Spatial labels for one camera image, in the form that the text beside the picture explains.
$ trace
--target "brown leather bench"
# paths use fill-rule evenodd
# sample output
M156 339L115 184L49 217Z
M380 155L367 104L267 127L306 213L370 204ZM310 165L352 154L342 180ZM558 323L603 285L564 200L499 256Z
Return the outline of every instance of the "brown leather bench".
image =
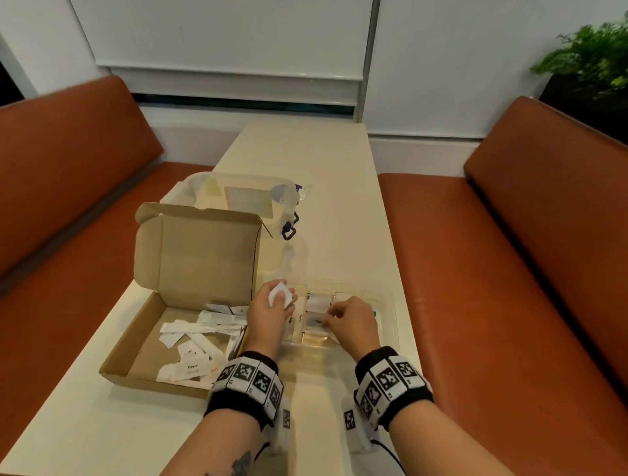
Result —
M19 275L0 296L2 460L133 280L135 211L212 167L154 163L117 77L2 108L0 129L0 276Z
M437 405L518 475L628 474L628 149L519 98L465 171L379 177Z

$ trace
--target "cardboard box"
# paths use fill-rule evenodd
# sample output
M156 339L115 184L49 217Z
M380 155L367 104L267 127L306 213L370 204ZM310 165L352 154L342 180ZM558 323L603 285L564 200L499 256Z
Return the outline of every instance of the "cardboard box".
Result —
M180 360L177 345L159 341L161 324L196 322L208 304L246 306L256 288L262 220L230 210L145 203L136 213L135 281L153 289L103 365L116 385L206 398L207 390L156 382L162 366ZM206 334L225 350L228 336Z

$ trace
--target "green plant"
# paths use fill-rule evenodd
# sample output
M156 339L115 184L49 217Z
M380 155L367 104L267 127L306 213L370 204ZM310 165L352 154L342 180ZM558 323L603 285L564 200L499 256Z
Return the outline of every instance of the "green plant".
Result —
M582 87L611 94L628 87L628 18L559 35L563 47L534 65L535 74L574 76Z

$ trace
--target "clear plastic container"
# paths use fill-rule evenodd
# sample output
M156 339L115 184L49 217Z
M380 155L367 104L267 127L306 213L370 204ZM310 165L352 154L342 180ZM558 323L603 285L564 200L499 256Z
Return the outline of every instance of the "clear plastic container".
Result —
M355 362L331 335L310 334L305 328L305 302L308 292L347 293L366 301L378 311L376 316L381 345L399 351L397 317L392 291L382 284L342 281L335 278L307 278L306 283L288 283L299 295L293 315L293 331L289 340L282 342L279 359L282 378L296 378L297 372L340 377L351 386L355 382Z
M299 193L285 178L199 172L179 182L162 202L255 213L273 238L282 237L285 230L288 239L294 234Z

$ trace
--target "wristband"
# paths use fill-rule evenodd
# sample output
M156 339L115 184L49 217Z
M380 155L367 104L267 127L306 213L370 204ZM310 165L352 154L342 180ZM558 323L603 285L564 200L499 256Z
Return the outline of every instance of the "wristband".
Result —
M360 386L354 401L369 424L388 431L390 422L406 406L419 400L434 401L428 381L405 357L391 347L367 354L355 367Z
M222 369L212 388L205 415L229 408L251 415L260 430L266 425L273 426L283 395L278 370L273 359L258 352L243 352Z

